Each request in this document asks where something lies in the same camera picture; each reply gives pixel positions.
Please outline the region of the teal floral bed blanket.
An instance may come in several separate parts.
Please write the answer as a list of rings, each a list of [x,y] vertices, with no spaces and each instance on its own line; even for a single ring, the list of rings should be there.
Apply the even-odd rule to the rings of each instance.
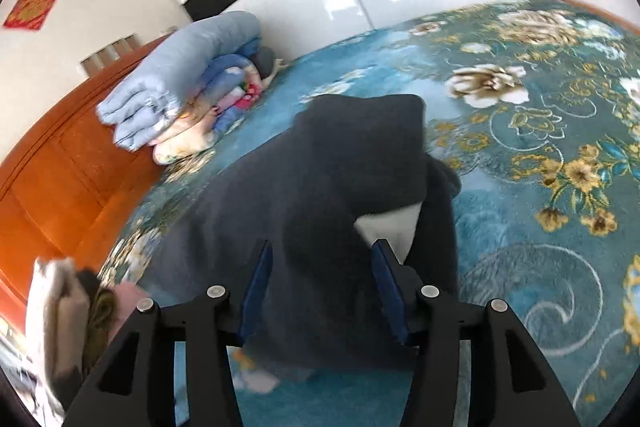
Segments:
[[[460,176],[459,291],[506,299],[598,425],[639,365],[639,33],[574,1],[477,4],[307,54],[207,152],[168,167],[100,270],[154,288],[157,245],[204,186],[324,94],[414,94]]]

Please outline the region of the pink folded garment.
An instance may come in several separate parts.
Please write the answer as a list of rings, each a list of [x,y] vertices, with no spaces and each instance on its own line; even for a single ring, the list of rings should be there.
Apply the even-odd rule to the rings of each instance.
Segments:
[[[119,329],[128,320],[129,315],[137,309],[141,299],[149,298],[149,294],[134,283],[122,282],[112,287],[115,296],[115,311],[112,317],[107,341],[111,343]]]

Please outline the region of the light blue folded quilt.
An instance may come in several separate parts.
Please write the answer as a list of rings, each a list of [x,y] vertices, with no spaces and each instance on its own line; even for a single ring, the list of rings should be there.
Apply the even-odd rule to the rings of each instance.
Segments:
[[[167,130],[199,95],[217,102],[243,79],[260,48],[258,18],[225,12],[166,38],[96,106],[116,146],[135,152]]]

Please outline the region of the beige folded clothes pile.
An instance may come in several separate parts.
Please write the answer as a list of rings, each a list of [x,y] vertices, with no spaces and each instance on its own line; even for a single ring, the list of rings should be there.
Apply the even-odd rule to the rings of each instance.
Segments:
[[[102,357],[115,321],[116,296],[73,259],[34,263],[25,333],[28,353],[52,407],[64,414]]]

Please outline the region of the red paper wall decoration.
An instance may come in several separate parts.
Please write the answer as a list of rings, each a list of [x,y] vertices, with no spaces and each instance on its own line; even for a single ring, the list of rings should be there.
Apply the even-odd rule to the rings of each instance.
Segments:
[[[3,27],[38,31],[58,0],[17,0]]]

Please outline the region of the orange wooden headboard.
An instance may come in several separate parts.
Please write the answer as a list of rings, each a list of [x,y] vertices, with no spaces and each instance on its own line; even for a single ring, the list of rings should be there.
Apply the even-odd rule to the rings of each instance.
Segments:
[[[129,153],[96,118],[102,101],[158,43],[100,70],[41,117],[1,165],[1,316],[23,329],[36,259],[99,270],[162,169]]]

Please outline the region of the dark grey fleece jacket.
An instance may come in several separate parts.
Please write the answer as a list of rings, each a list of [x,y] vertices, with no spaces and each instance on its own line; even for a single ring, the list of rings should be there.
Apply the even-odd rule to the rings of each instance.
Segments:
[[[291,127],[216,174],[169,227],[143,280],[173,303],[230,285],[272,248],[245,352],[279,369],[408,369],[383,313],[371,245],[383,237],[422,282],[454,293],[458,176],[424,150],[424,103],[322,95]]]

